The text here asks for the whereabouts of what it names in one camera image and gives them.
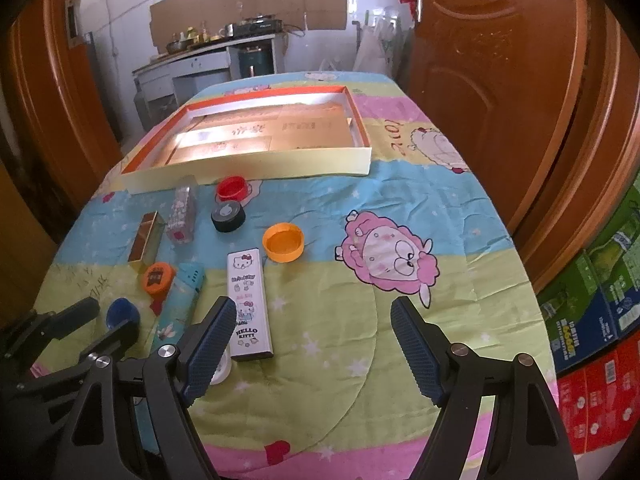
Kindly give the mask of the white bottle cap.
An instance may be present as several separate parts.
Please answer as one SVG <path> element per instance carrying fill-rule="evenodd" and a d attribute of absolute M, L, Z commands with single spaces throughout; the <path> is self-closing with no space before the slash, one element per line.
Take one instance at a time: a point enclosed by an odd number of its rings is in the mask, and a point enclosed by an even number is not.
<path fill-rule="evenodd" d="M 224 382 L 230 375 L 232 370 L 232 359 L 228 351 L 225 351 L 220 358 L 215 373 L 209 382 L 209 385 L 216 386 Z"/>

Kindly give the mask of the blue bottle cap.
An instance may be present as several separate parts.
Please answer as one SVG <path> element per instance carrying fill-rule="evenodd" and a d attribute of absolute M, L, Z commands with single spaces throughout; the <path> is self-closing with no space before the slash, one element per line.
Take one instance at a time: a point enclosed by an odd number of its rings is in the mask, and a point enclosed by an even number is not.
<path fill-rule="evenodd" d="M 140 313 L 138 308 L 127 298 L 115 299 L 108 307 L 105 317 L 105 325 L 108 330 L 119 326 L 125 322 L 140 324 Z"/>

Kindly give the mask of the white Hello Kitty case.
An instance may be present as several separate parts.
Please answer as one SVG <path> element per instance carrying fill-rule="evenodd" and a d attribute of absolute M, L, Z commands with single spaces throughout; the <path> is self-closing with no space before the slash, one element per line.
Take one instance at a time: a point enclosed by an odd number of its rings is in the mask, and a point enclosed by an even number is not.
<path fill-rule="evenodd" d="M 236 307 L 236 325 L 229 342 L 231 359 L 272 358 L 262 258 L 258 248 L 228 255 L 227 290 Z"/>

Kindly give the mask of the teal lighter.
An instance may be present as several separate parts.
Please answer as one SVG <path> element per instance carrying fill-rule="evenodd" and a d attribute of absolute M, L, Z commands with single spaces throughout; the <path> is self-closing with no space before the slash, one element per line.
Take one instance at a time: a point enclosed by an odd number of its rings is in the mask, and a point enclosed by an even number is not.
<path fill-rule="evenodd" d="M 155 327 L 151 351 L 164 344 L 176 344 L 190 326 L 205 278 L 201 263 L 184 262 L 169 287 Z"/>

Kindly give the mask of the gold rectangular box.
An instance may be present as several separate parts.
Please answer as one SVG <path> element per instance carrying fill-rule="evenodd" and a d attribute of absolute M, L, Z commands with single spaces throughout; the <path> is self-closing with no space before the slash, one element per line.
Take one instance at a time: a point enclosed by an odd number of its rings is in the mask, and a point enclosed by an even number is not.
<path fill-rule="evenodd" d="M 128 256 L 134 270 L 142 272 L 155 262 L 164 229 L 165 221 L 158 211 L 143 215 Z"/>

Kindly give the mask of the red bottle cap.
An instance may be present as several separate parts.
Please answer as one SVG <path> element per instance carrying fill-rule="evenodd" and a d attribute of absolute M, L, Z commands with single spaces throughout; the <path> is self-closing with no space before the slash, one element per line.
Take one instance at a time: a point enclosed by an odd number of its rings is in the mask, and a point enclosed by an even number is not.
<path fill-rule="evenodd" d="M 216 187 L 216 200 L 218 202 L 242 202 L 250 195 L 250 187 L 247 180 L 240 176 L 232 176 L 222 179 Z"/>

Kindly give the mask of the cartoon sheep patterned tablecloth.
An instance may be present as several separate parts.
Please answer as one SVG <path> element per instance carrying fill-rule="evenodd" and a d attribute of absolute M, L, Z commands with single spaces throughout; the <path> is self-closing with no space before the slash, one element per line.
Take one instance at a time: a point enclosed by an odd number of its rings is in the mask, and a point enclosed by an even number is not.
<path fill-rule="evenodd" d="M 259 248 L 268 226 L 305 237 L 294 262 L 262 265 L 274 355 L 239 362 L 190 414 L 217 471 L 235 479 L 402 479 L 437 418 L 390 326 L 399 295 L 356 267 L 357 232 L 398 226 L 431 251 L 423 317 L 480 356 L 534 357 L 556 382 L 544 321 L 521 259 L 494 205 L 468 170 L 433 162 L 411 142 L 434 125 L 397 84 L 365 73 L 292 73 L 214 84 L 207 100 L 270 88 L 340 84 L 355 98 L 372 145 L 364 177 L 268 180 L 253 185 L 242 228 L 222 234 L 198 196 L 190 244 L 160 244 L 158 258 L 205 270 L 195 316 L 227 290 L 227 257 Z"/>

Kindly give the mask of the black tape roll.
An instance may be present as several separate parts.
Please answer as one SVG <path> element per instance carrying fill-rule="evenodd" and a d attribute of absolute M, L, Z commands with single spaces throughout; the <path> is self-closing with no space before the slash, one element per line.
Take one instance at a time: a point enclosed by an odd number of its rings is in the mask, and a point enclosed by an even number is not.
<path fill-rule="evenodd" d="M 227 200 L 216 204 L 210 214 L 214 228 L 221 233 L 239 229 L 246 220 L 243 206 L 237 200 Z"/>

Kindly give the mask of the green cardboard box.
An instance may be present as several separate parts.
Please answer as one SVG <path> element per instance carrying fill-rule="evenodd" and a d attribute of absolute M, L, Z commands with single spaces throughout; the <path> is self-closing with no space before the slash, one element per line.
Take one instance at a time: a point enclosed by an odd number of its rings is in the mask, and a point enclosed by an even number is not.
<path fill-rule="evenodd" d="M 639 182 L 592 243 L 538 295 L 554 368 L 570 370 L 639 326 Z"/>

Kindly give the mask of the red cardboard box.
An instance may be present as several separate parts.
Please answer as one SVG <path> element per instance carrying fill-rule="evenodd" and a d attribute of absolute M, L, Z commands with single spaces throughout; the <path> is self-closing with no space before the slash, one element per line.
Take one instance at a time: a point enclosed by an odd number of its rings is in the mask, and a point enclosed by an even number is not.
<path fill-rule="evenodd" d="M 573 453 L 628 438 L 639 420 L 639 333 L 558 380 L 559 411 Z"/>

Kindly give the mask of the orange rimmed cardboard tray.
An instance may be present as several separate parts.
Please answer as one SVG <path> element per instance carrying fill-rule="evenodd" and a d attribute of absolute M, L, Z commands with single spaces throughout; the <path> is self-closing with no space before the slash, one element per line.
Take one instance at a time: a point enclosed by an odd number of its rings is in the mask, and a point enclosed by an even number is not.
<path fill-rule="evenodd" d="M 246 180 L 365 176 L 372 146 L 348 88 L 267 88 L 186 103 L 157 125 L 119 180 L 131 194 L 192 177 Z"/>

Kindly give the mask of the grey kitchen counter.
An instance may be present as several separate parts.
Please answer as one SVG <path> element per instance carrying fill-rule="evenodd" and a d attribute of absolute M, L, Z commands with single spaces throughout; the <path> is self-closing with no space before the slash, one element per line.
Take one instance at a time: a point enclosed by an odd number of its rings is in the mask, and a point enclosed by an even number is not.
<path fill-rule="evenodd" d="M 282 32 L 205 46 L 139 68 L 132 73 L 134 96 L 142 128 L 151 130 L 198 92 L 223 82 L 243 79 L 239 50 L 248 46 L 271 48 L 274 74 L 284 71 L 286 41 Z"/>

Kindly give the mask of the teal air fryer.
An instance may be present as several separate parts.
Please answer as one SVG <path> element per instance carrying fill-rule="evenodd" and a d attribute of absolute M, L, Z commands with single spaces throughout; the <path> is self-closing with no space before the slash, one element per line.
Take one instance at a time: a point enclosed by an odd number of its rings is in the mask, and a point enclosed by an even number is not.
<path fill-rule="evenodd" d="M 239 68 L 242 78 L 273 74 L 271 48 L 267 46 L 242 47 L 239 50 Z"/>

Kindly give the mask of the white hanging sack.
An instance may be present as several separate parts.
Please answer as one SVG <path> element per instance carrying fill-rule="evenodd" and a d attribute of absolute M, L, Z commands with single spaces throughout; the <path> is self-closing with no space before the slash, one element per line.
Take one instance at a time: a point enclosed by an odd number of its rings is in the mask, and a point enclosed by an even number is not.
<path fill-rule="evenodd" d="M 388 21 L 364 26 L 354 71 L 393 76 L 395 27 Z"/>

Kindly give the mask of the brown wooden door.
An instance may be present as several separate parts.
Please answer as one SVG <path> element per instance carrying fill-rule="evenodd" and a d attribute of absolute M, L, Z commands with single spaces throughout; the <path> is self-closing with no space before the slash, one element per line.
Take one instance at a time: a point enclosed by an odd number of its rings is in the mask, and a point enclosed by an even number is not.
<path fill-rule="evenodd" d="M 639 167 L 639 37 L 613 0 L 413 0 L 409 93 L 484 186 L 534 289 Z"/>

